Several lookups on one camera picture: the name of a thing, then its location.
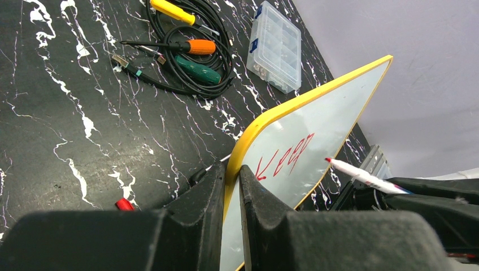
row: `yellow screwdriver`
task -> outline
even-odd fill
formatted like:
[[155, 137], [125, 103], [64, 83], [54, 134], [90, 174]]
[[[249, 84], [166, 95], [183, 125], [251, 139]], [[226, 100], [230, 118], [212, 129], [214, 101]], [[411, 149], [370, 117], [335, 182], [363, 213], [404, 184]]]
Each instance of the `yellow screwdriver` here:
[[150, 3], [153, 6], [153, 8], [155, 8], [156, 10], [158, 10], [158, 11], [160, 11], [160, 12], [162, 12], [162, 13], [168, 15], [168, 16], [170, 16], [173, 19], [184, 21], [185, 23], [187, 23], [189, 25], [194, 25], [198, 28], [203, 27], [205, 29], [208, 29], [212, 33], [215, 33], [218, 36], [220, 35], [220, 33], [218, 33], [218, 31], [215, 31], [215, 30], [207, 27], [204, 24], [202, 24], [202, 25], [196, 24], [195, 23], [196, 16], [186, 13], [181, 8], [173, 5], [172, 3], [170, 3], [166, 0], [151, 0]]

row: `orange handle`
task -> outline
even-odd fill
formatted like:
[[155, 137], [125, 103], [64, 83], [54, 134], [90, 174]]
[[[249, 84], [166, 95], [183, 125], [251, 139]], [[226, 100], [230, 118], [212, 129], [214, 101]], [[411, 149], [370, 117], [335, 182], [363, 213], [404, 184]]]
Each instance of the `orange handle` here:
[[189, 54], [210, 55], [216, 51], [215, 43], [209, 40], [190, 40], [187, 42], [190, 43]]

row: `tabletop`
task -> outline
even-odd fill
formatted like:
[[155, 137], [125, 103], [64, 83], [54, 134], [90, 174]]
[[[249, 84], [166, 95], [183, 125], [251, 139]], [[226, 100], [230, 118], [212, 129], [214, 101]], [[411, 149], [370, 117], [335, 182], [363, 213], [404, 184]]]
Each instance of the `tabletop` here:
[[[302, 32], [302, 87], [283, 94], [246, 70], [253, 0], [208, 0], [232, 38], [235, 79], [214, 100], [167, 93], [110, 60], [129, 56], [169, 74], [119, 40], [149, 40], [144, 0], [23, 0], [0, 11], [0, 238], [33, 211], [159, 208], [188, 177], [228, 155], [262, 112], [333, 79], [291, 0], [270, 1]], [[359, 127], [340, 152], [360, 163]], [[311, 202], [328, 209], [348, 181], [332, 170]]]

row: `blue latch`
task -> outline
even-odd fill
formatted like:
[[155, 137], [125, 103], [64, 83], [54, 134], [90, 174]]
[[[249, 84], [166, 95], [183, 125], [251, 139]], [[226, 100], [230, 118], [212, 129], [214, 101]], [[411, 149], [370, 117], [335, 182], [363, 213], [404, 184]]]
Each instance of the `blue latch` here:
[[258, 10], [256, 11], [255, 19], [258, 18], [258, 16], [261, 14], [262, 11], [263, 11], [263, 5], [259, 6]]
[[258, 39], [255, 39], [255, 40], [251, 43], [250, 54], [253, 53], [253, 51], [256, 50], [256, 48], [258, 48]]

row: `white wall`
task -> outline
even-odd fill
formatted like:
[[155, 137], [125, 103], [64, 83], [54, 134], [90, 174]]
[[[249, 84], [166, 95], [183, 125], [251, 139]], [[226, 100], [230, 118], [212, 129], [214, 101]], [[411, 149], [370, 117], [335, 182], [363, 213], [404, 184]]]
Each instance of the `white wall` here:
[[359, 124], [396, 176], [479, 167], [479, 2], [293, 0], [335, 77], [394, 61]]

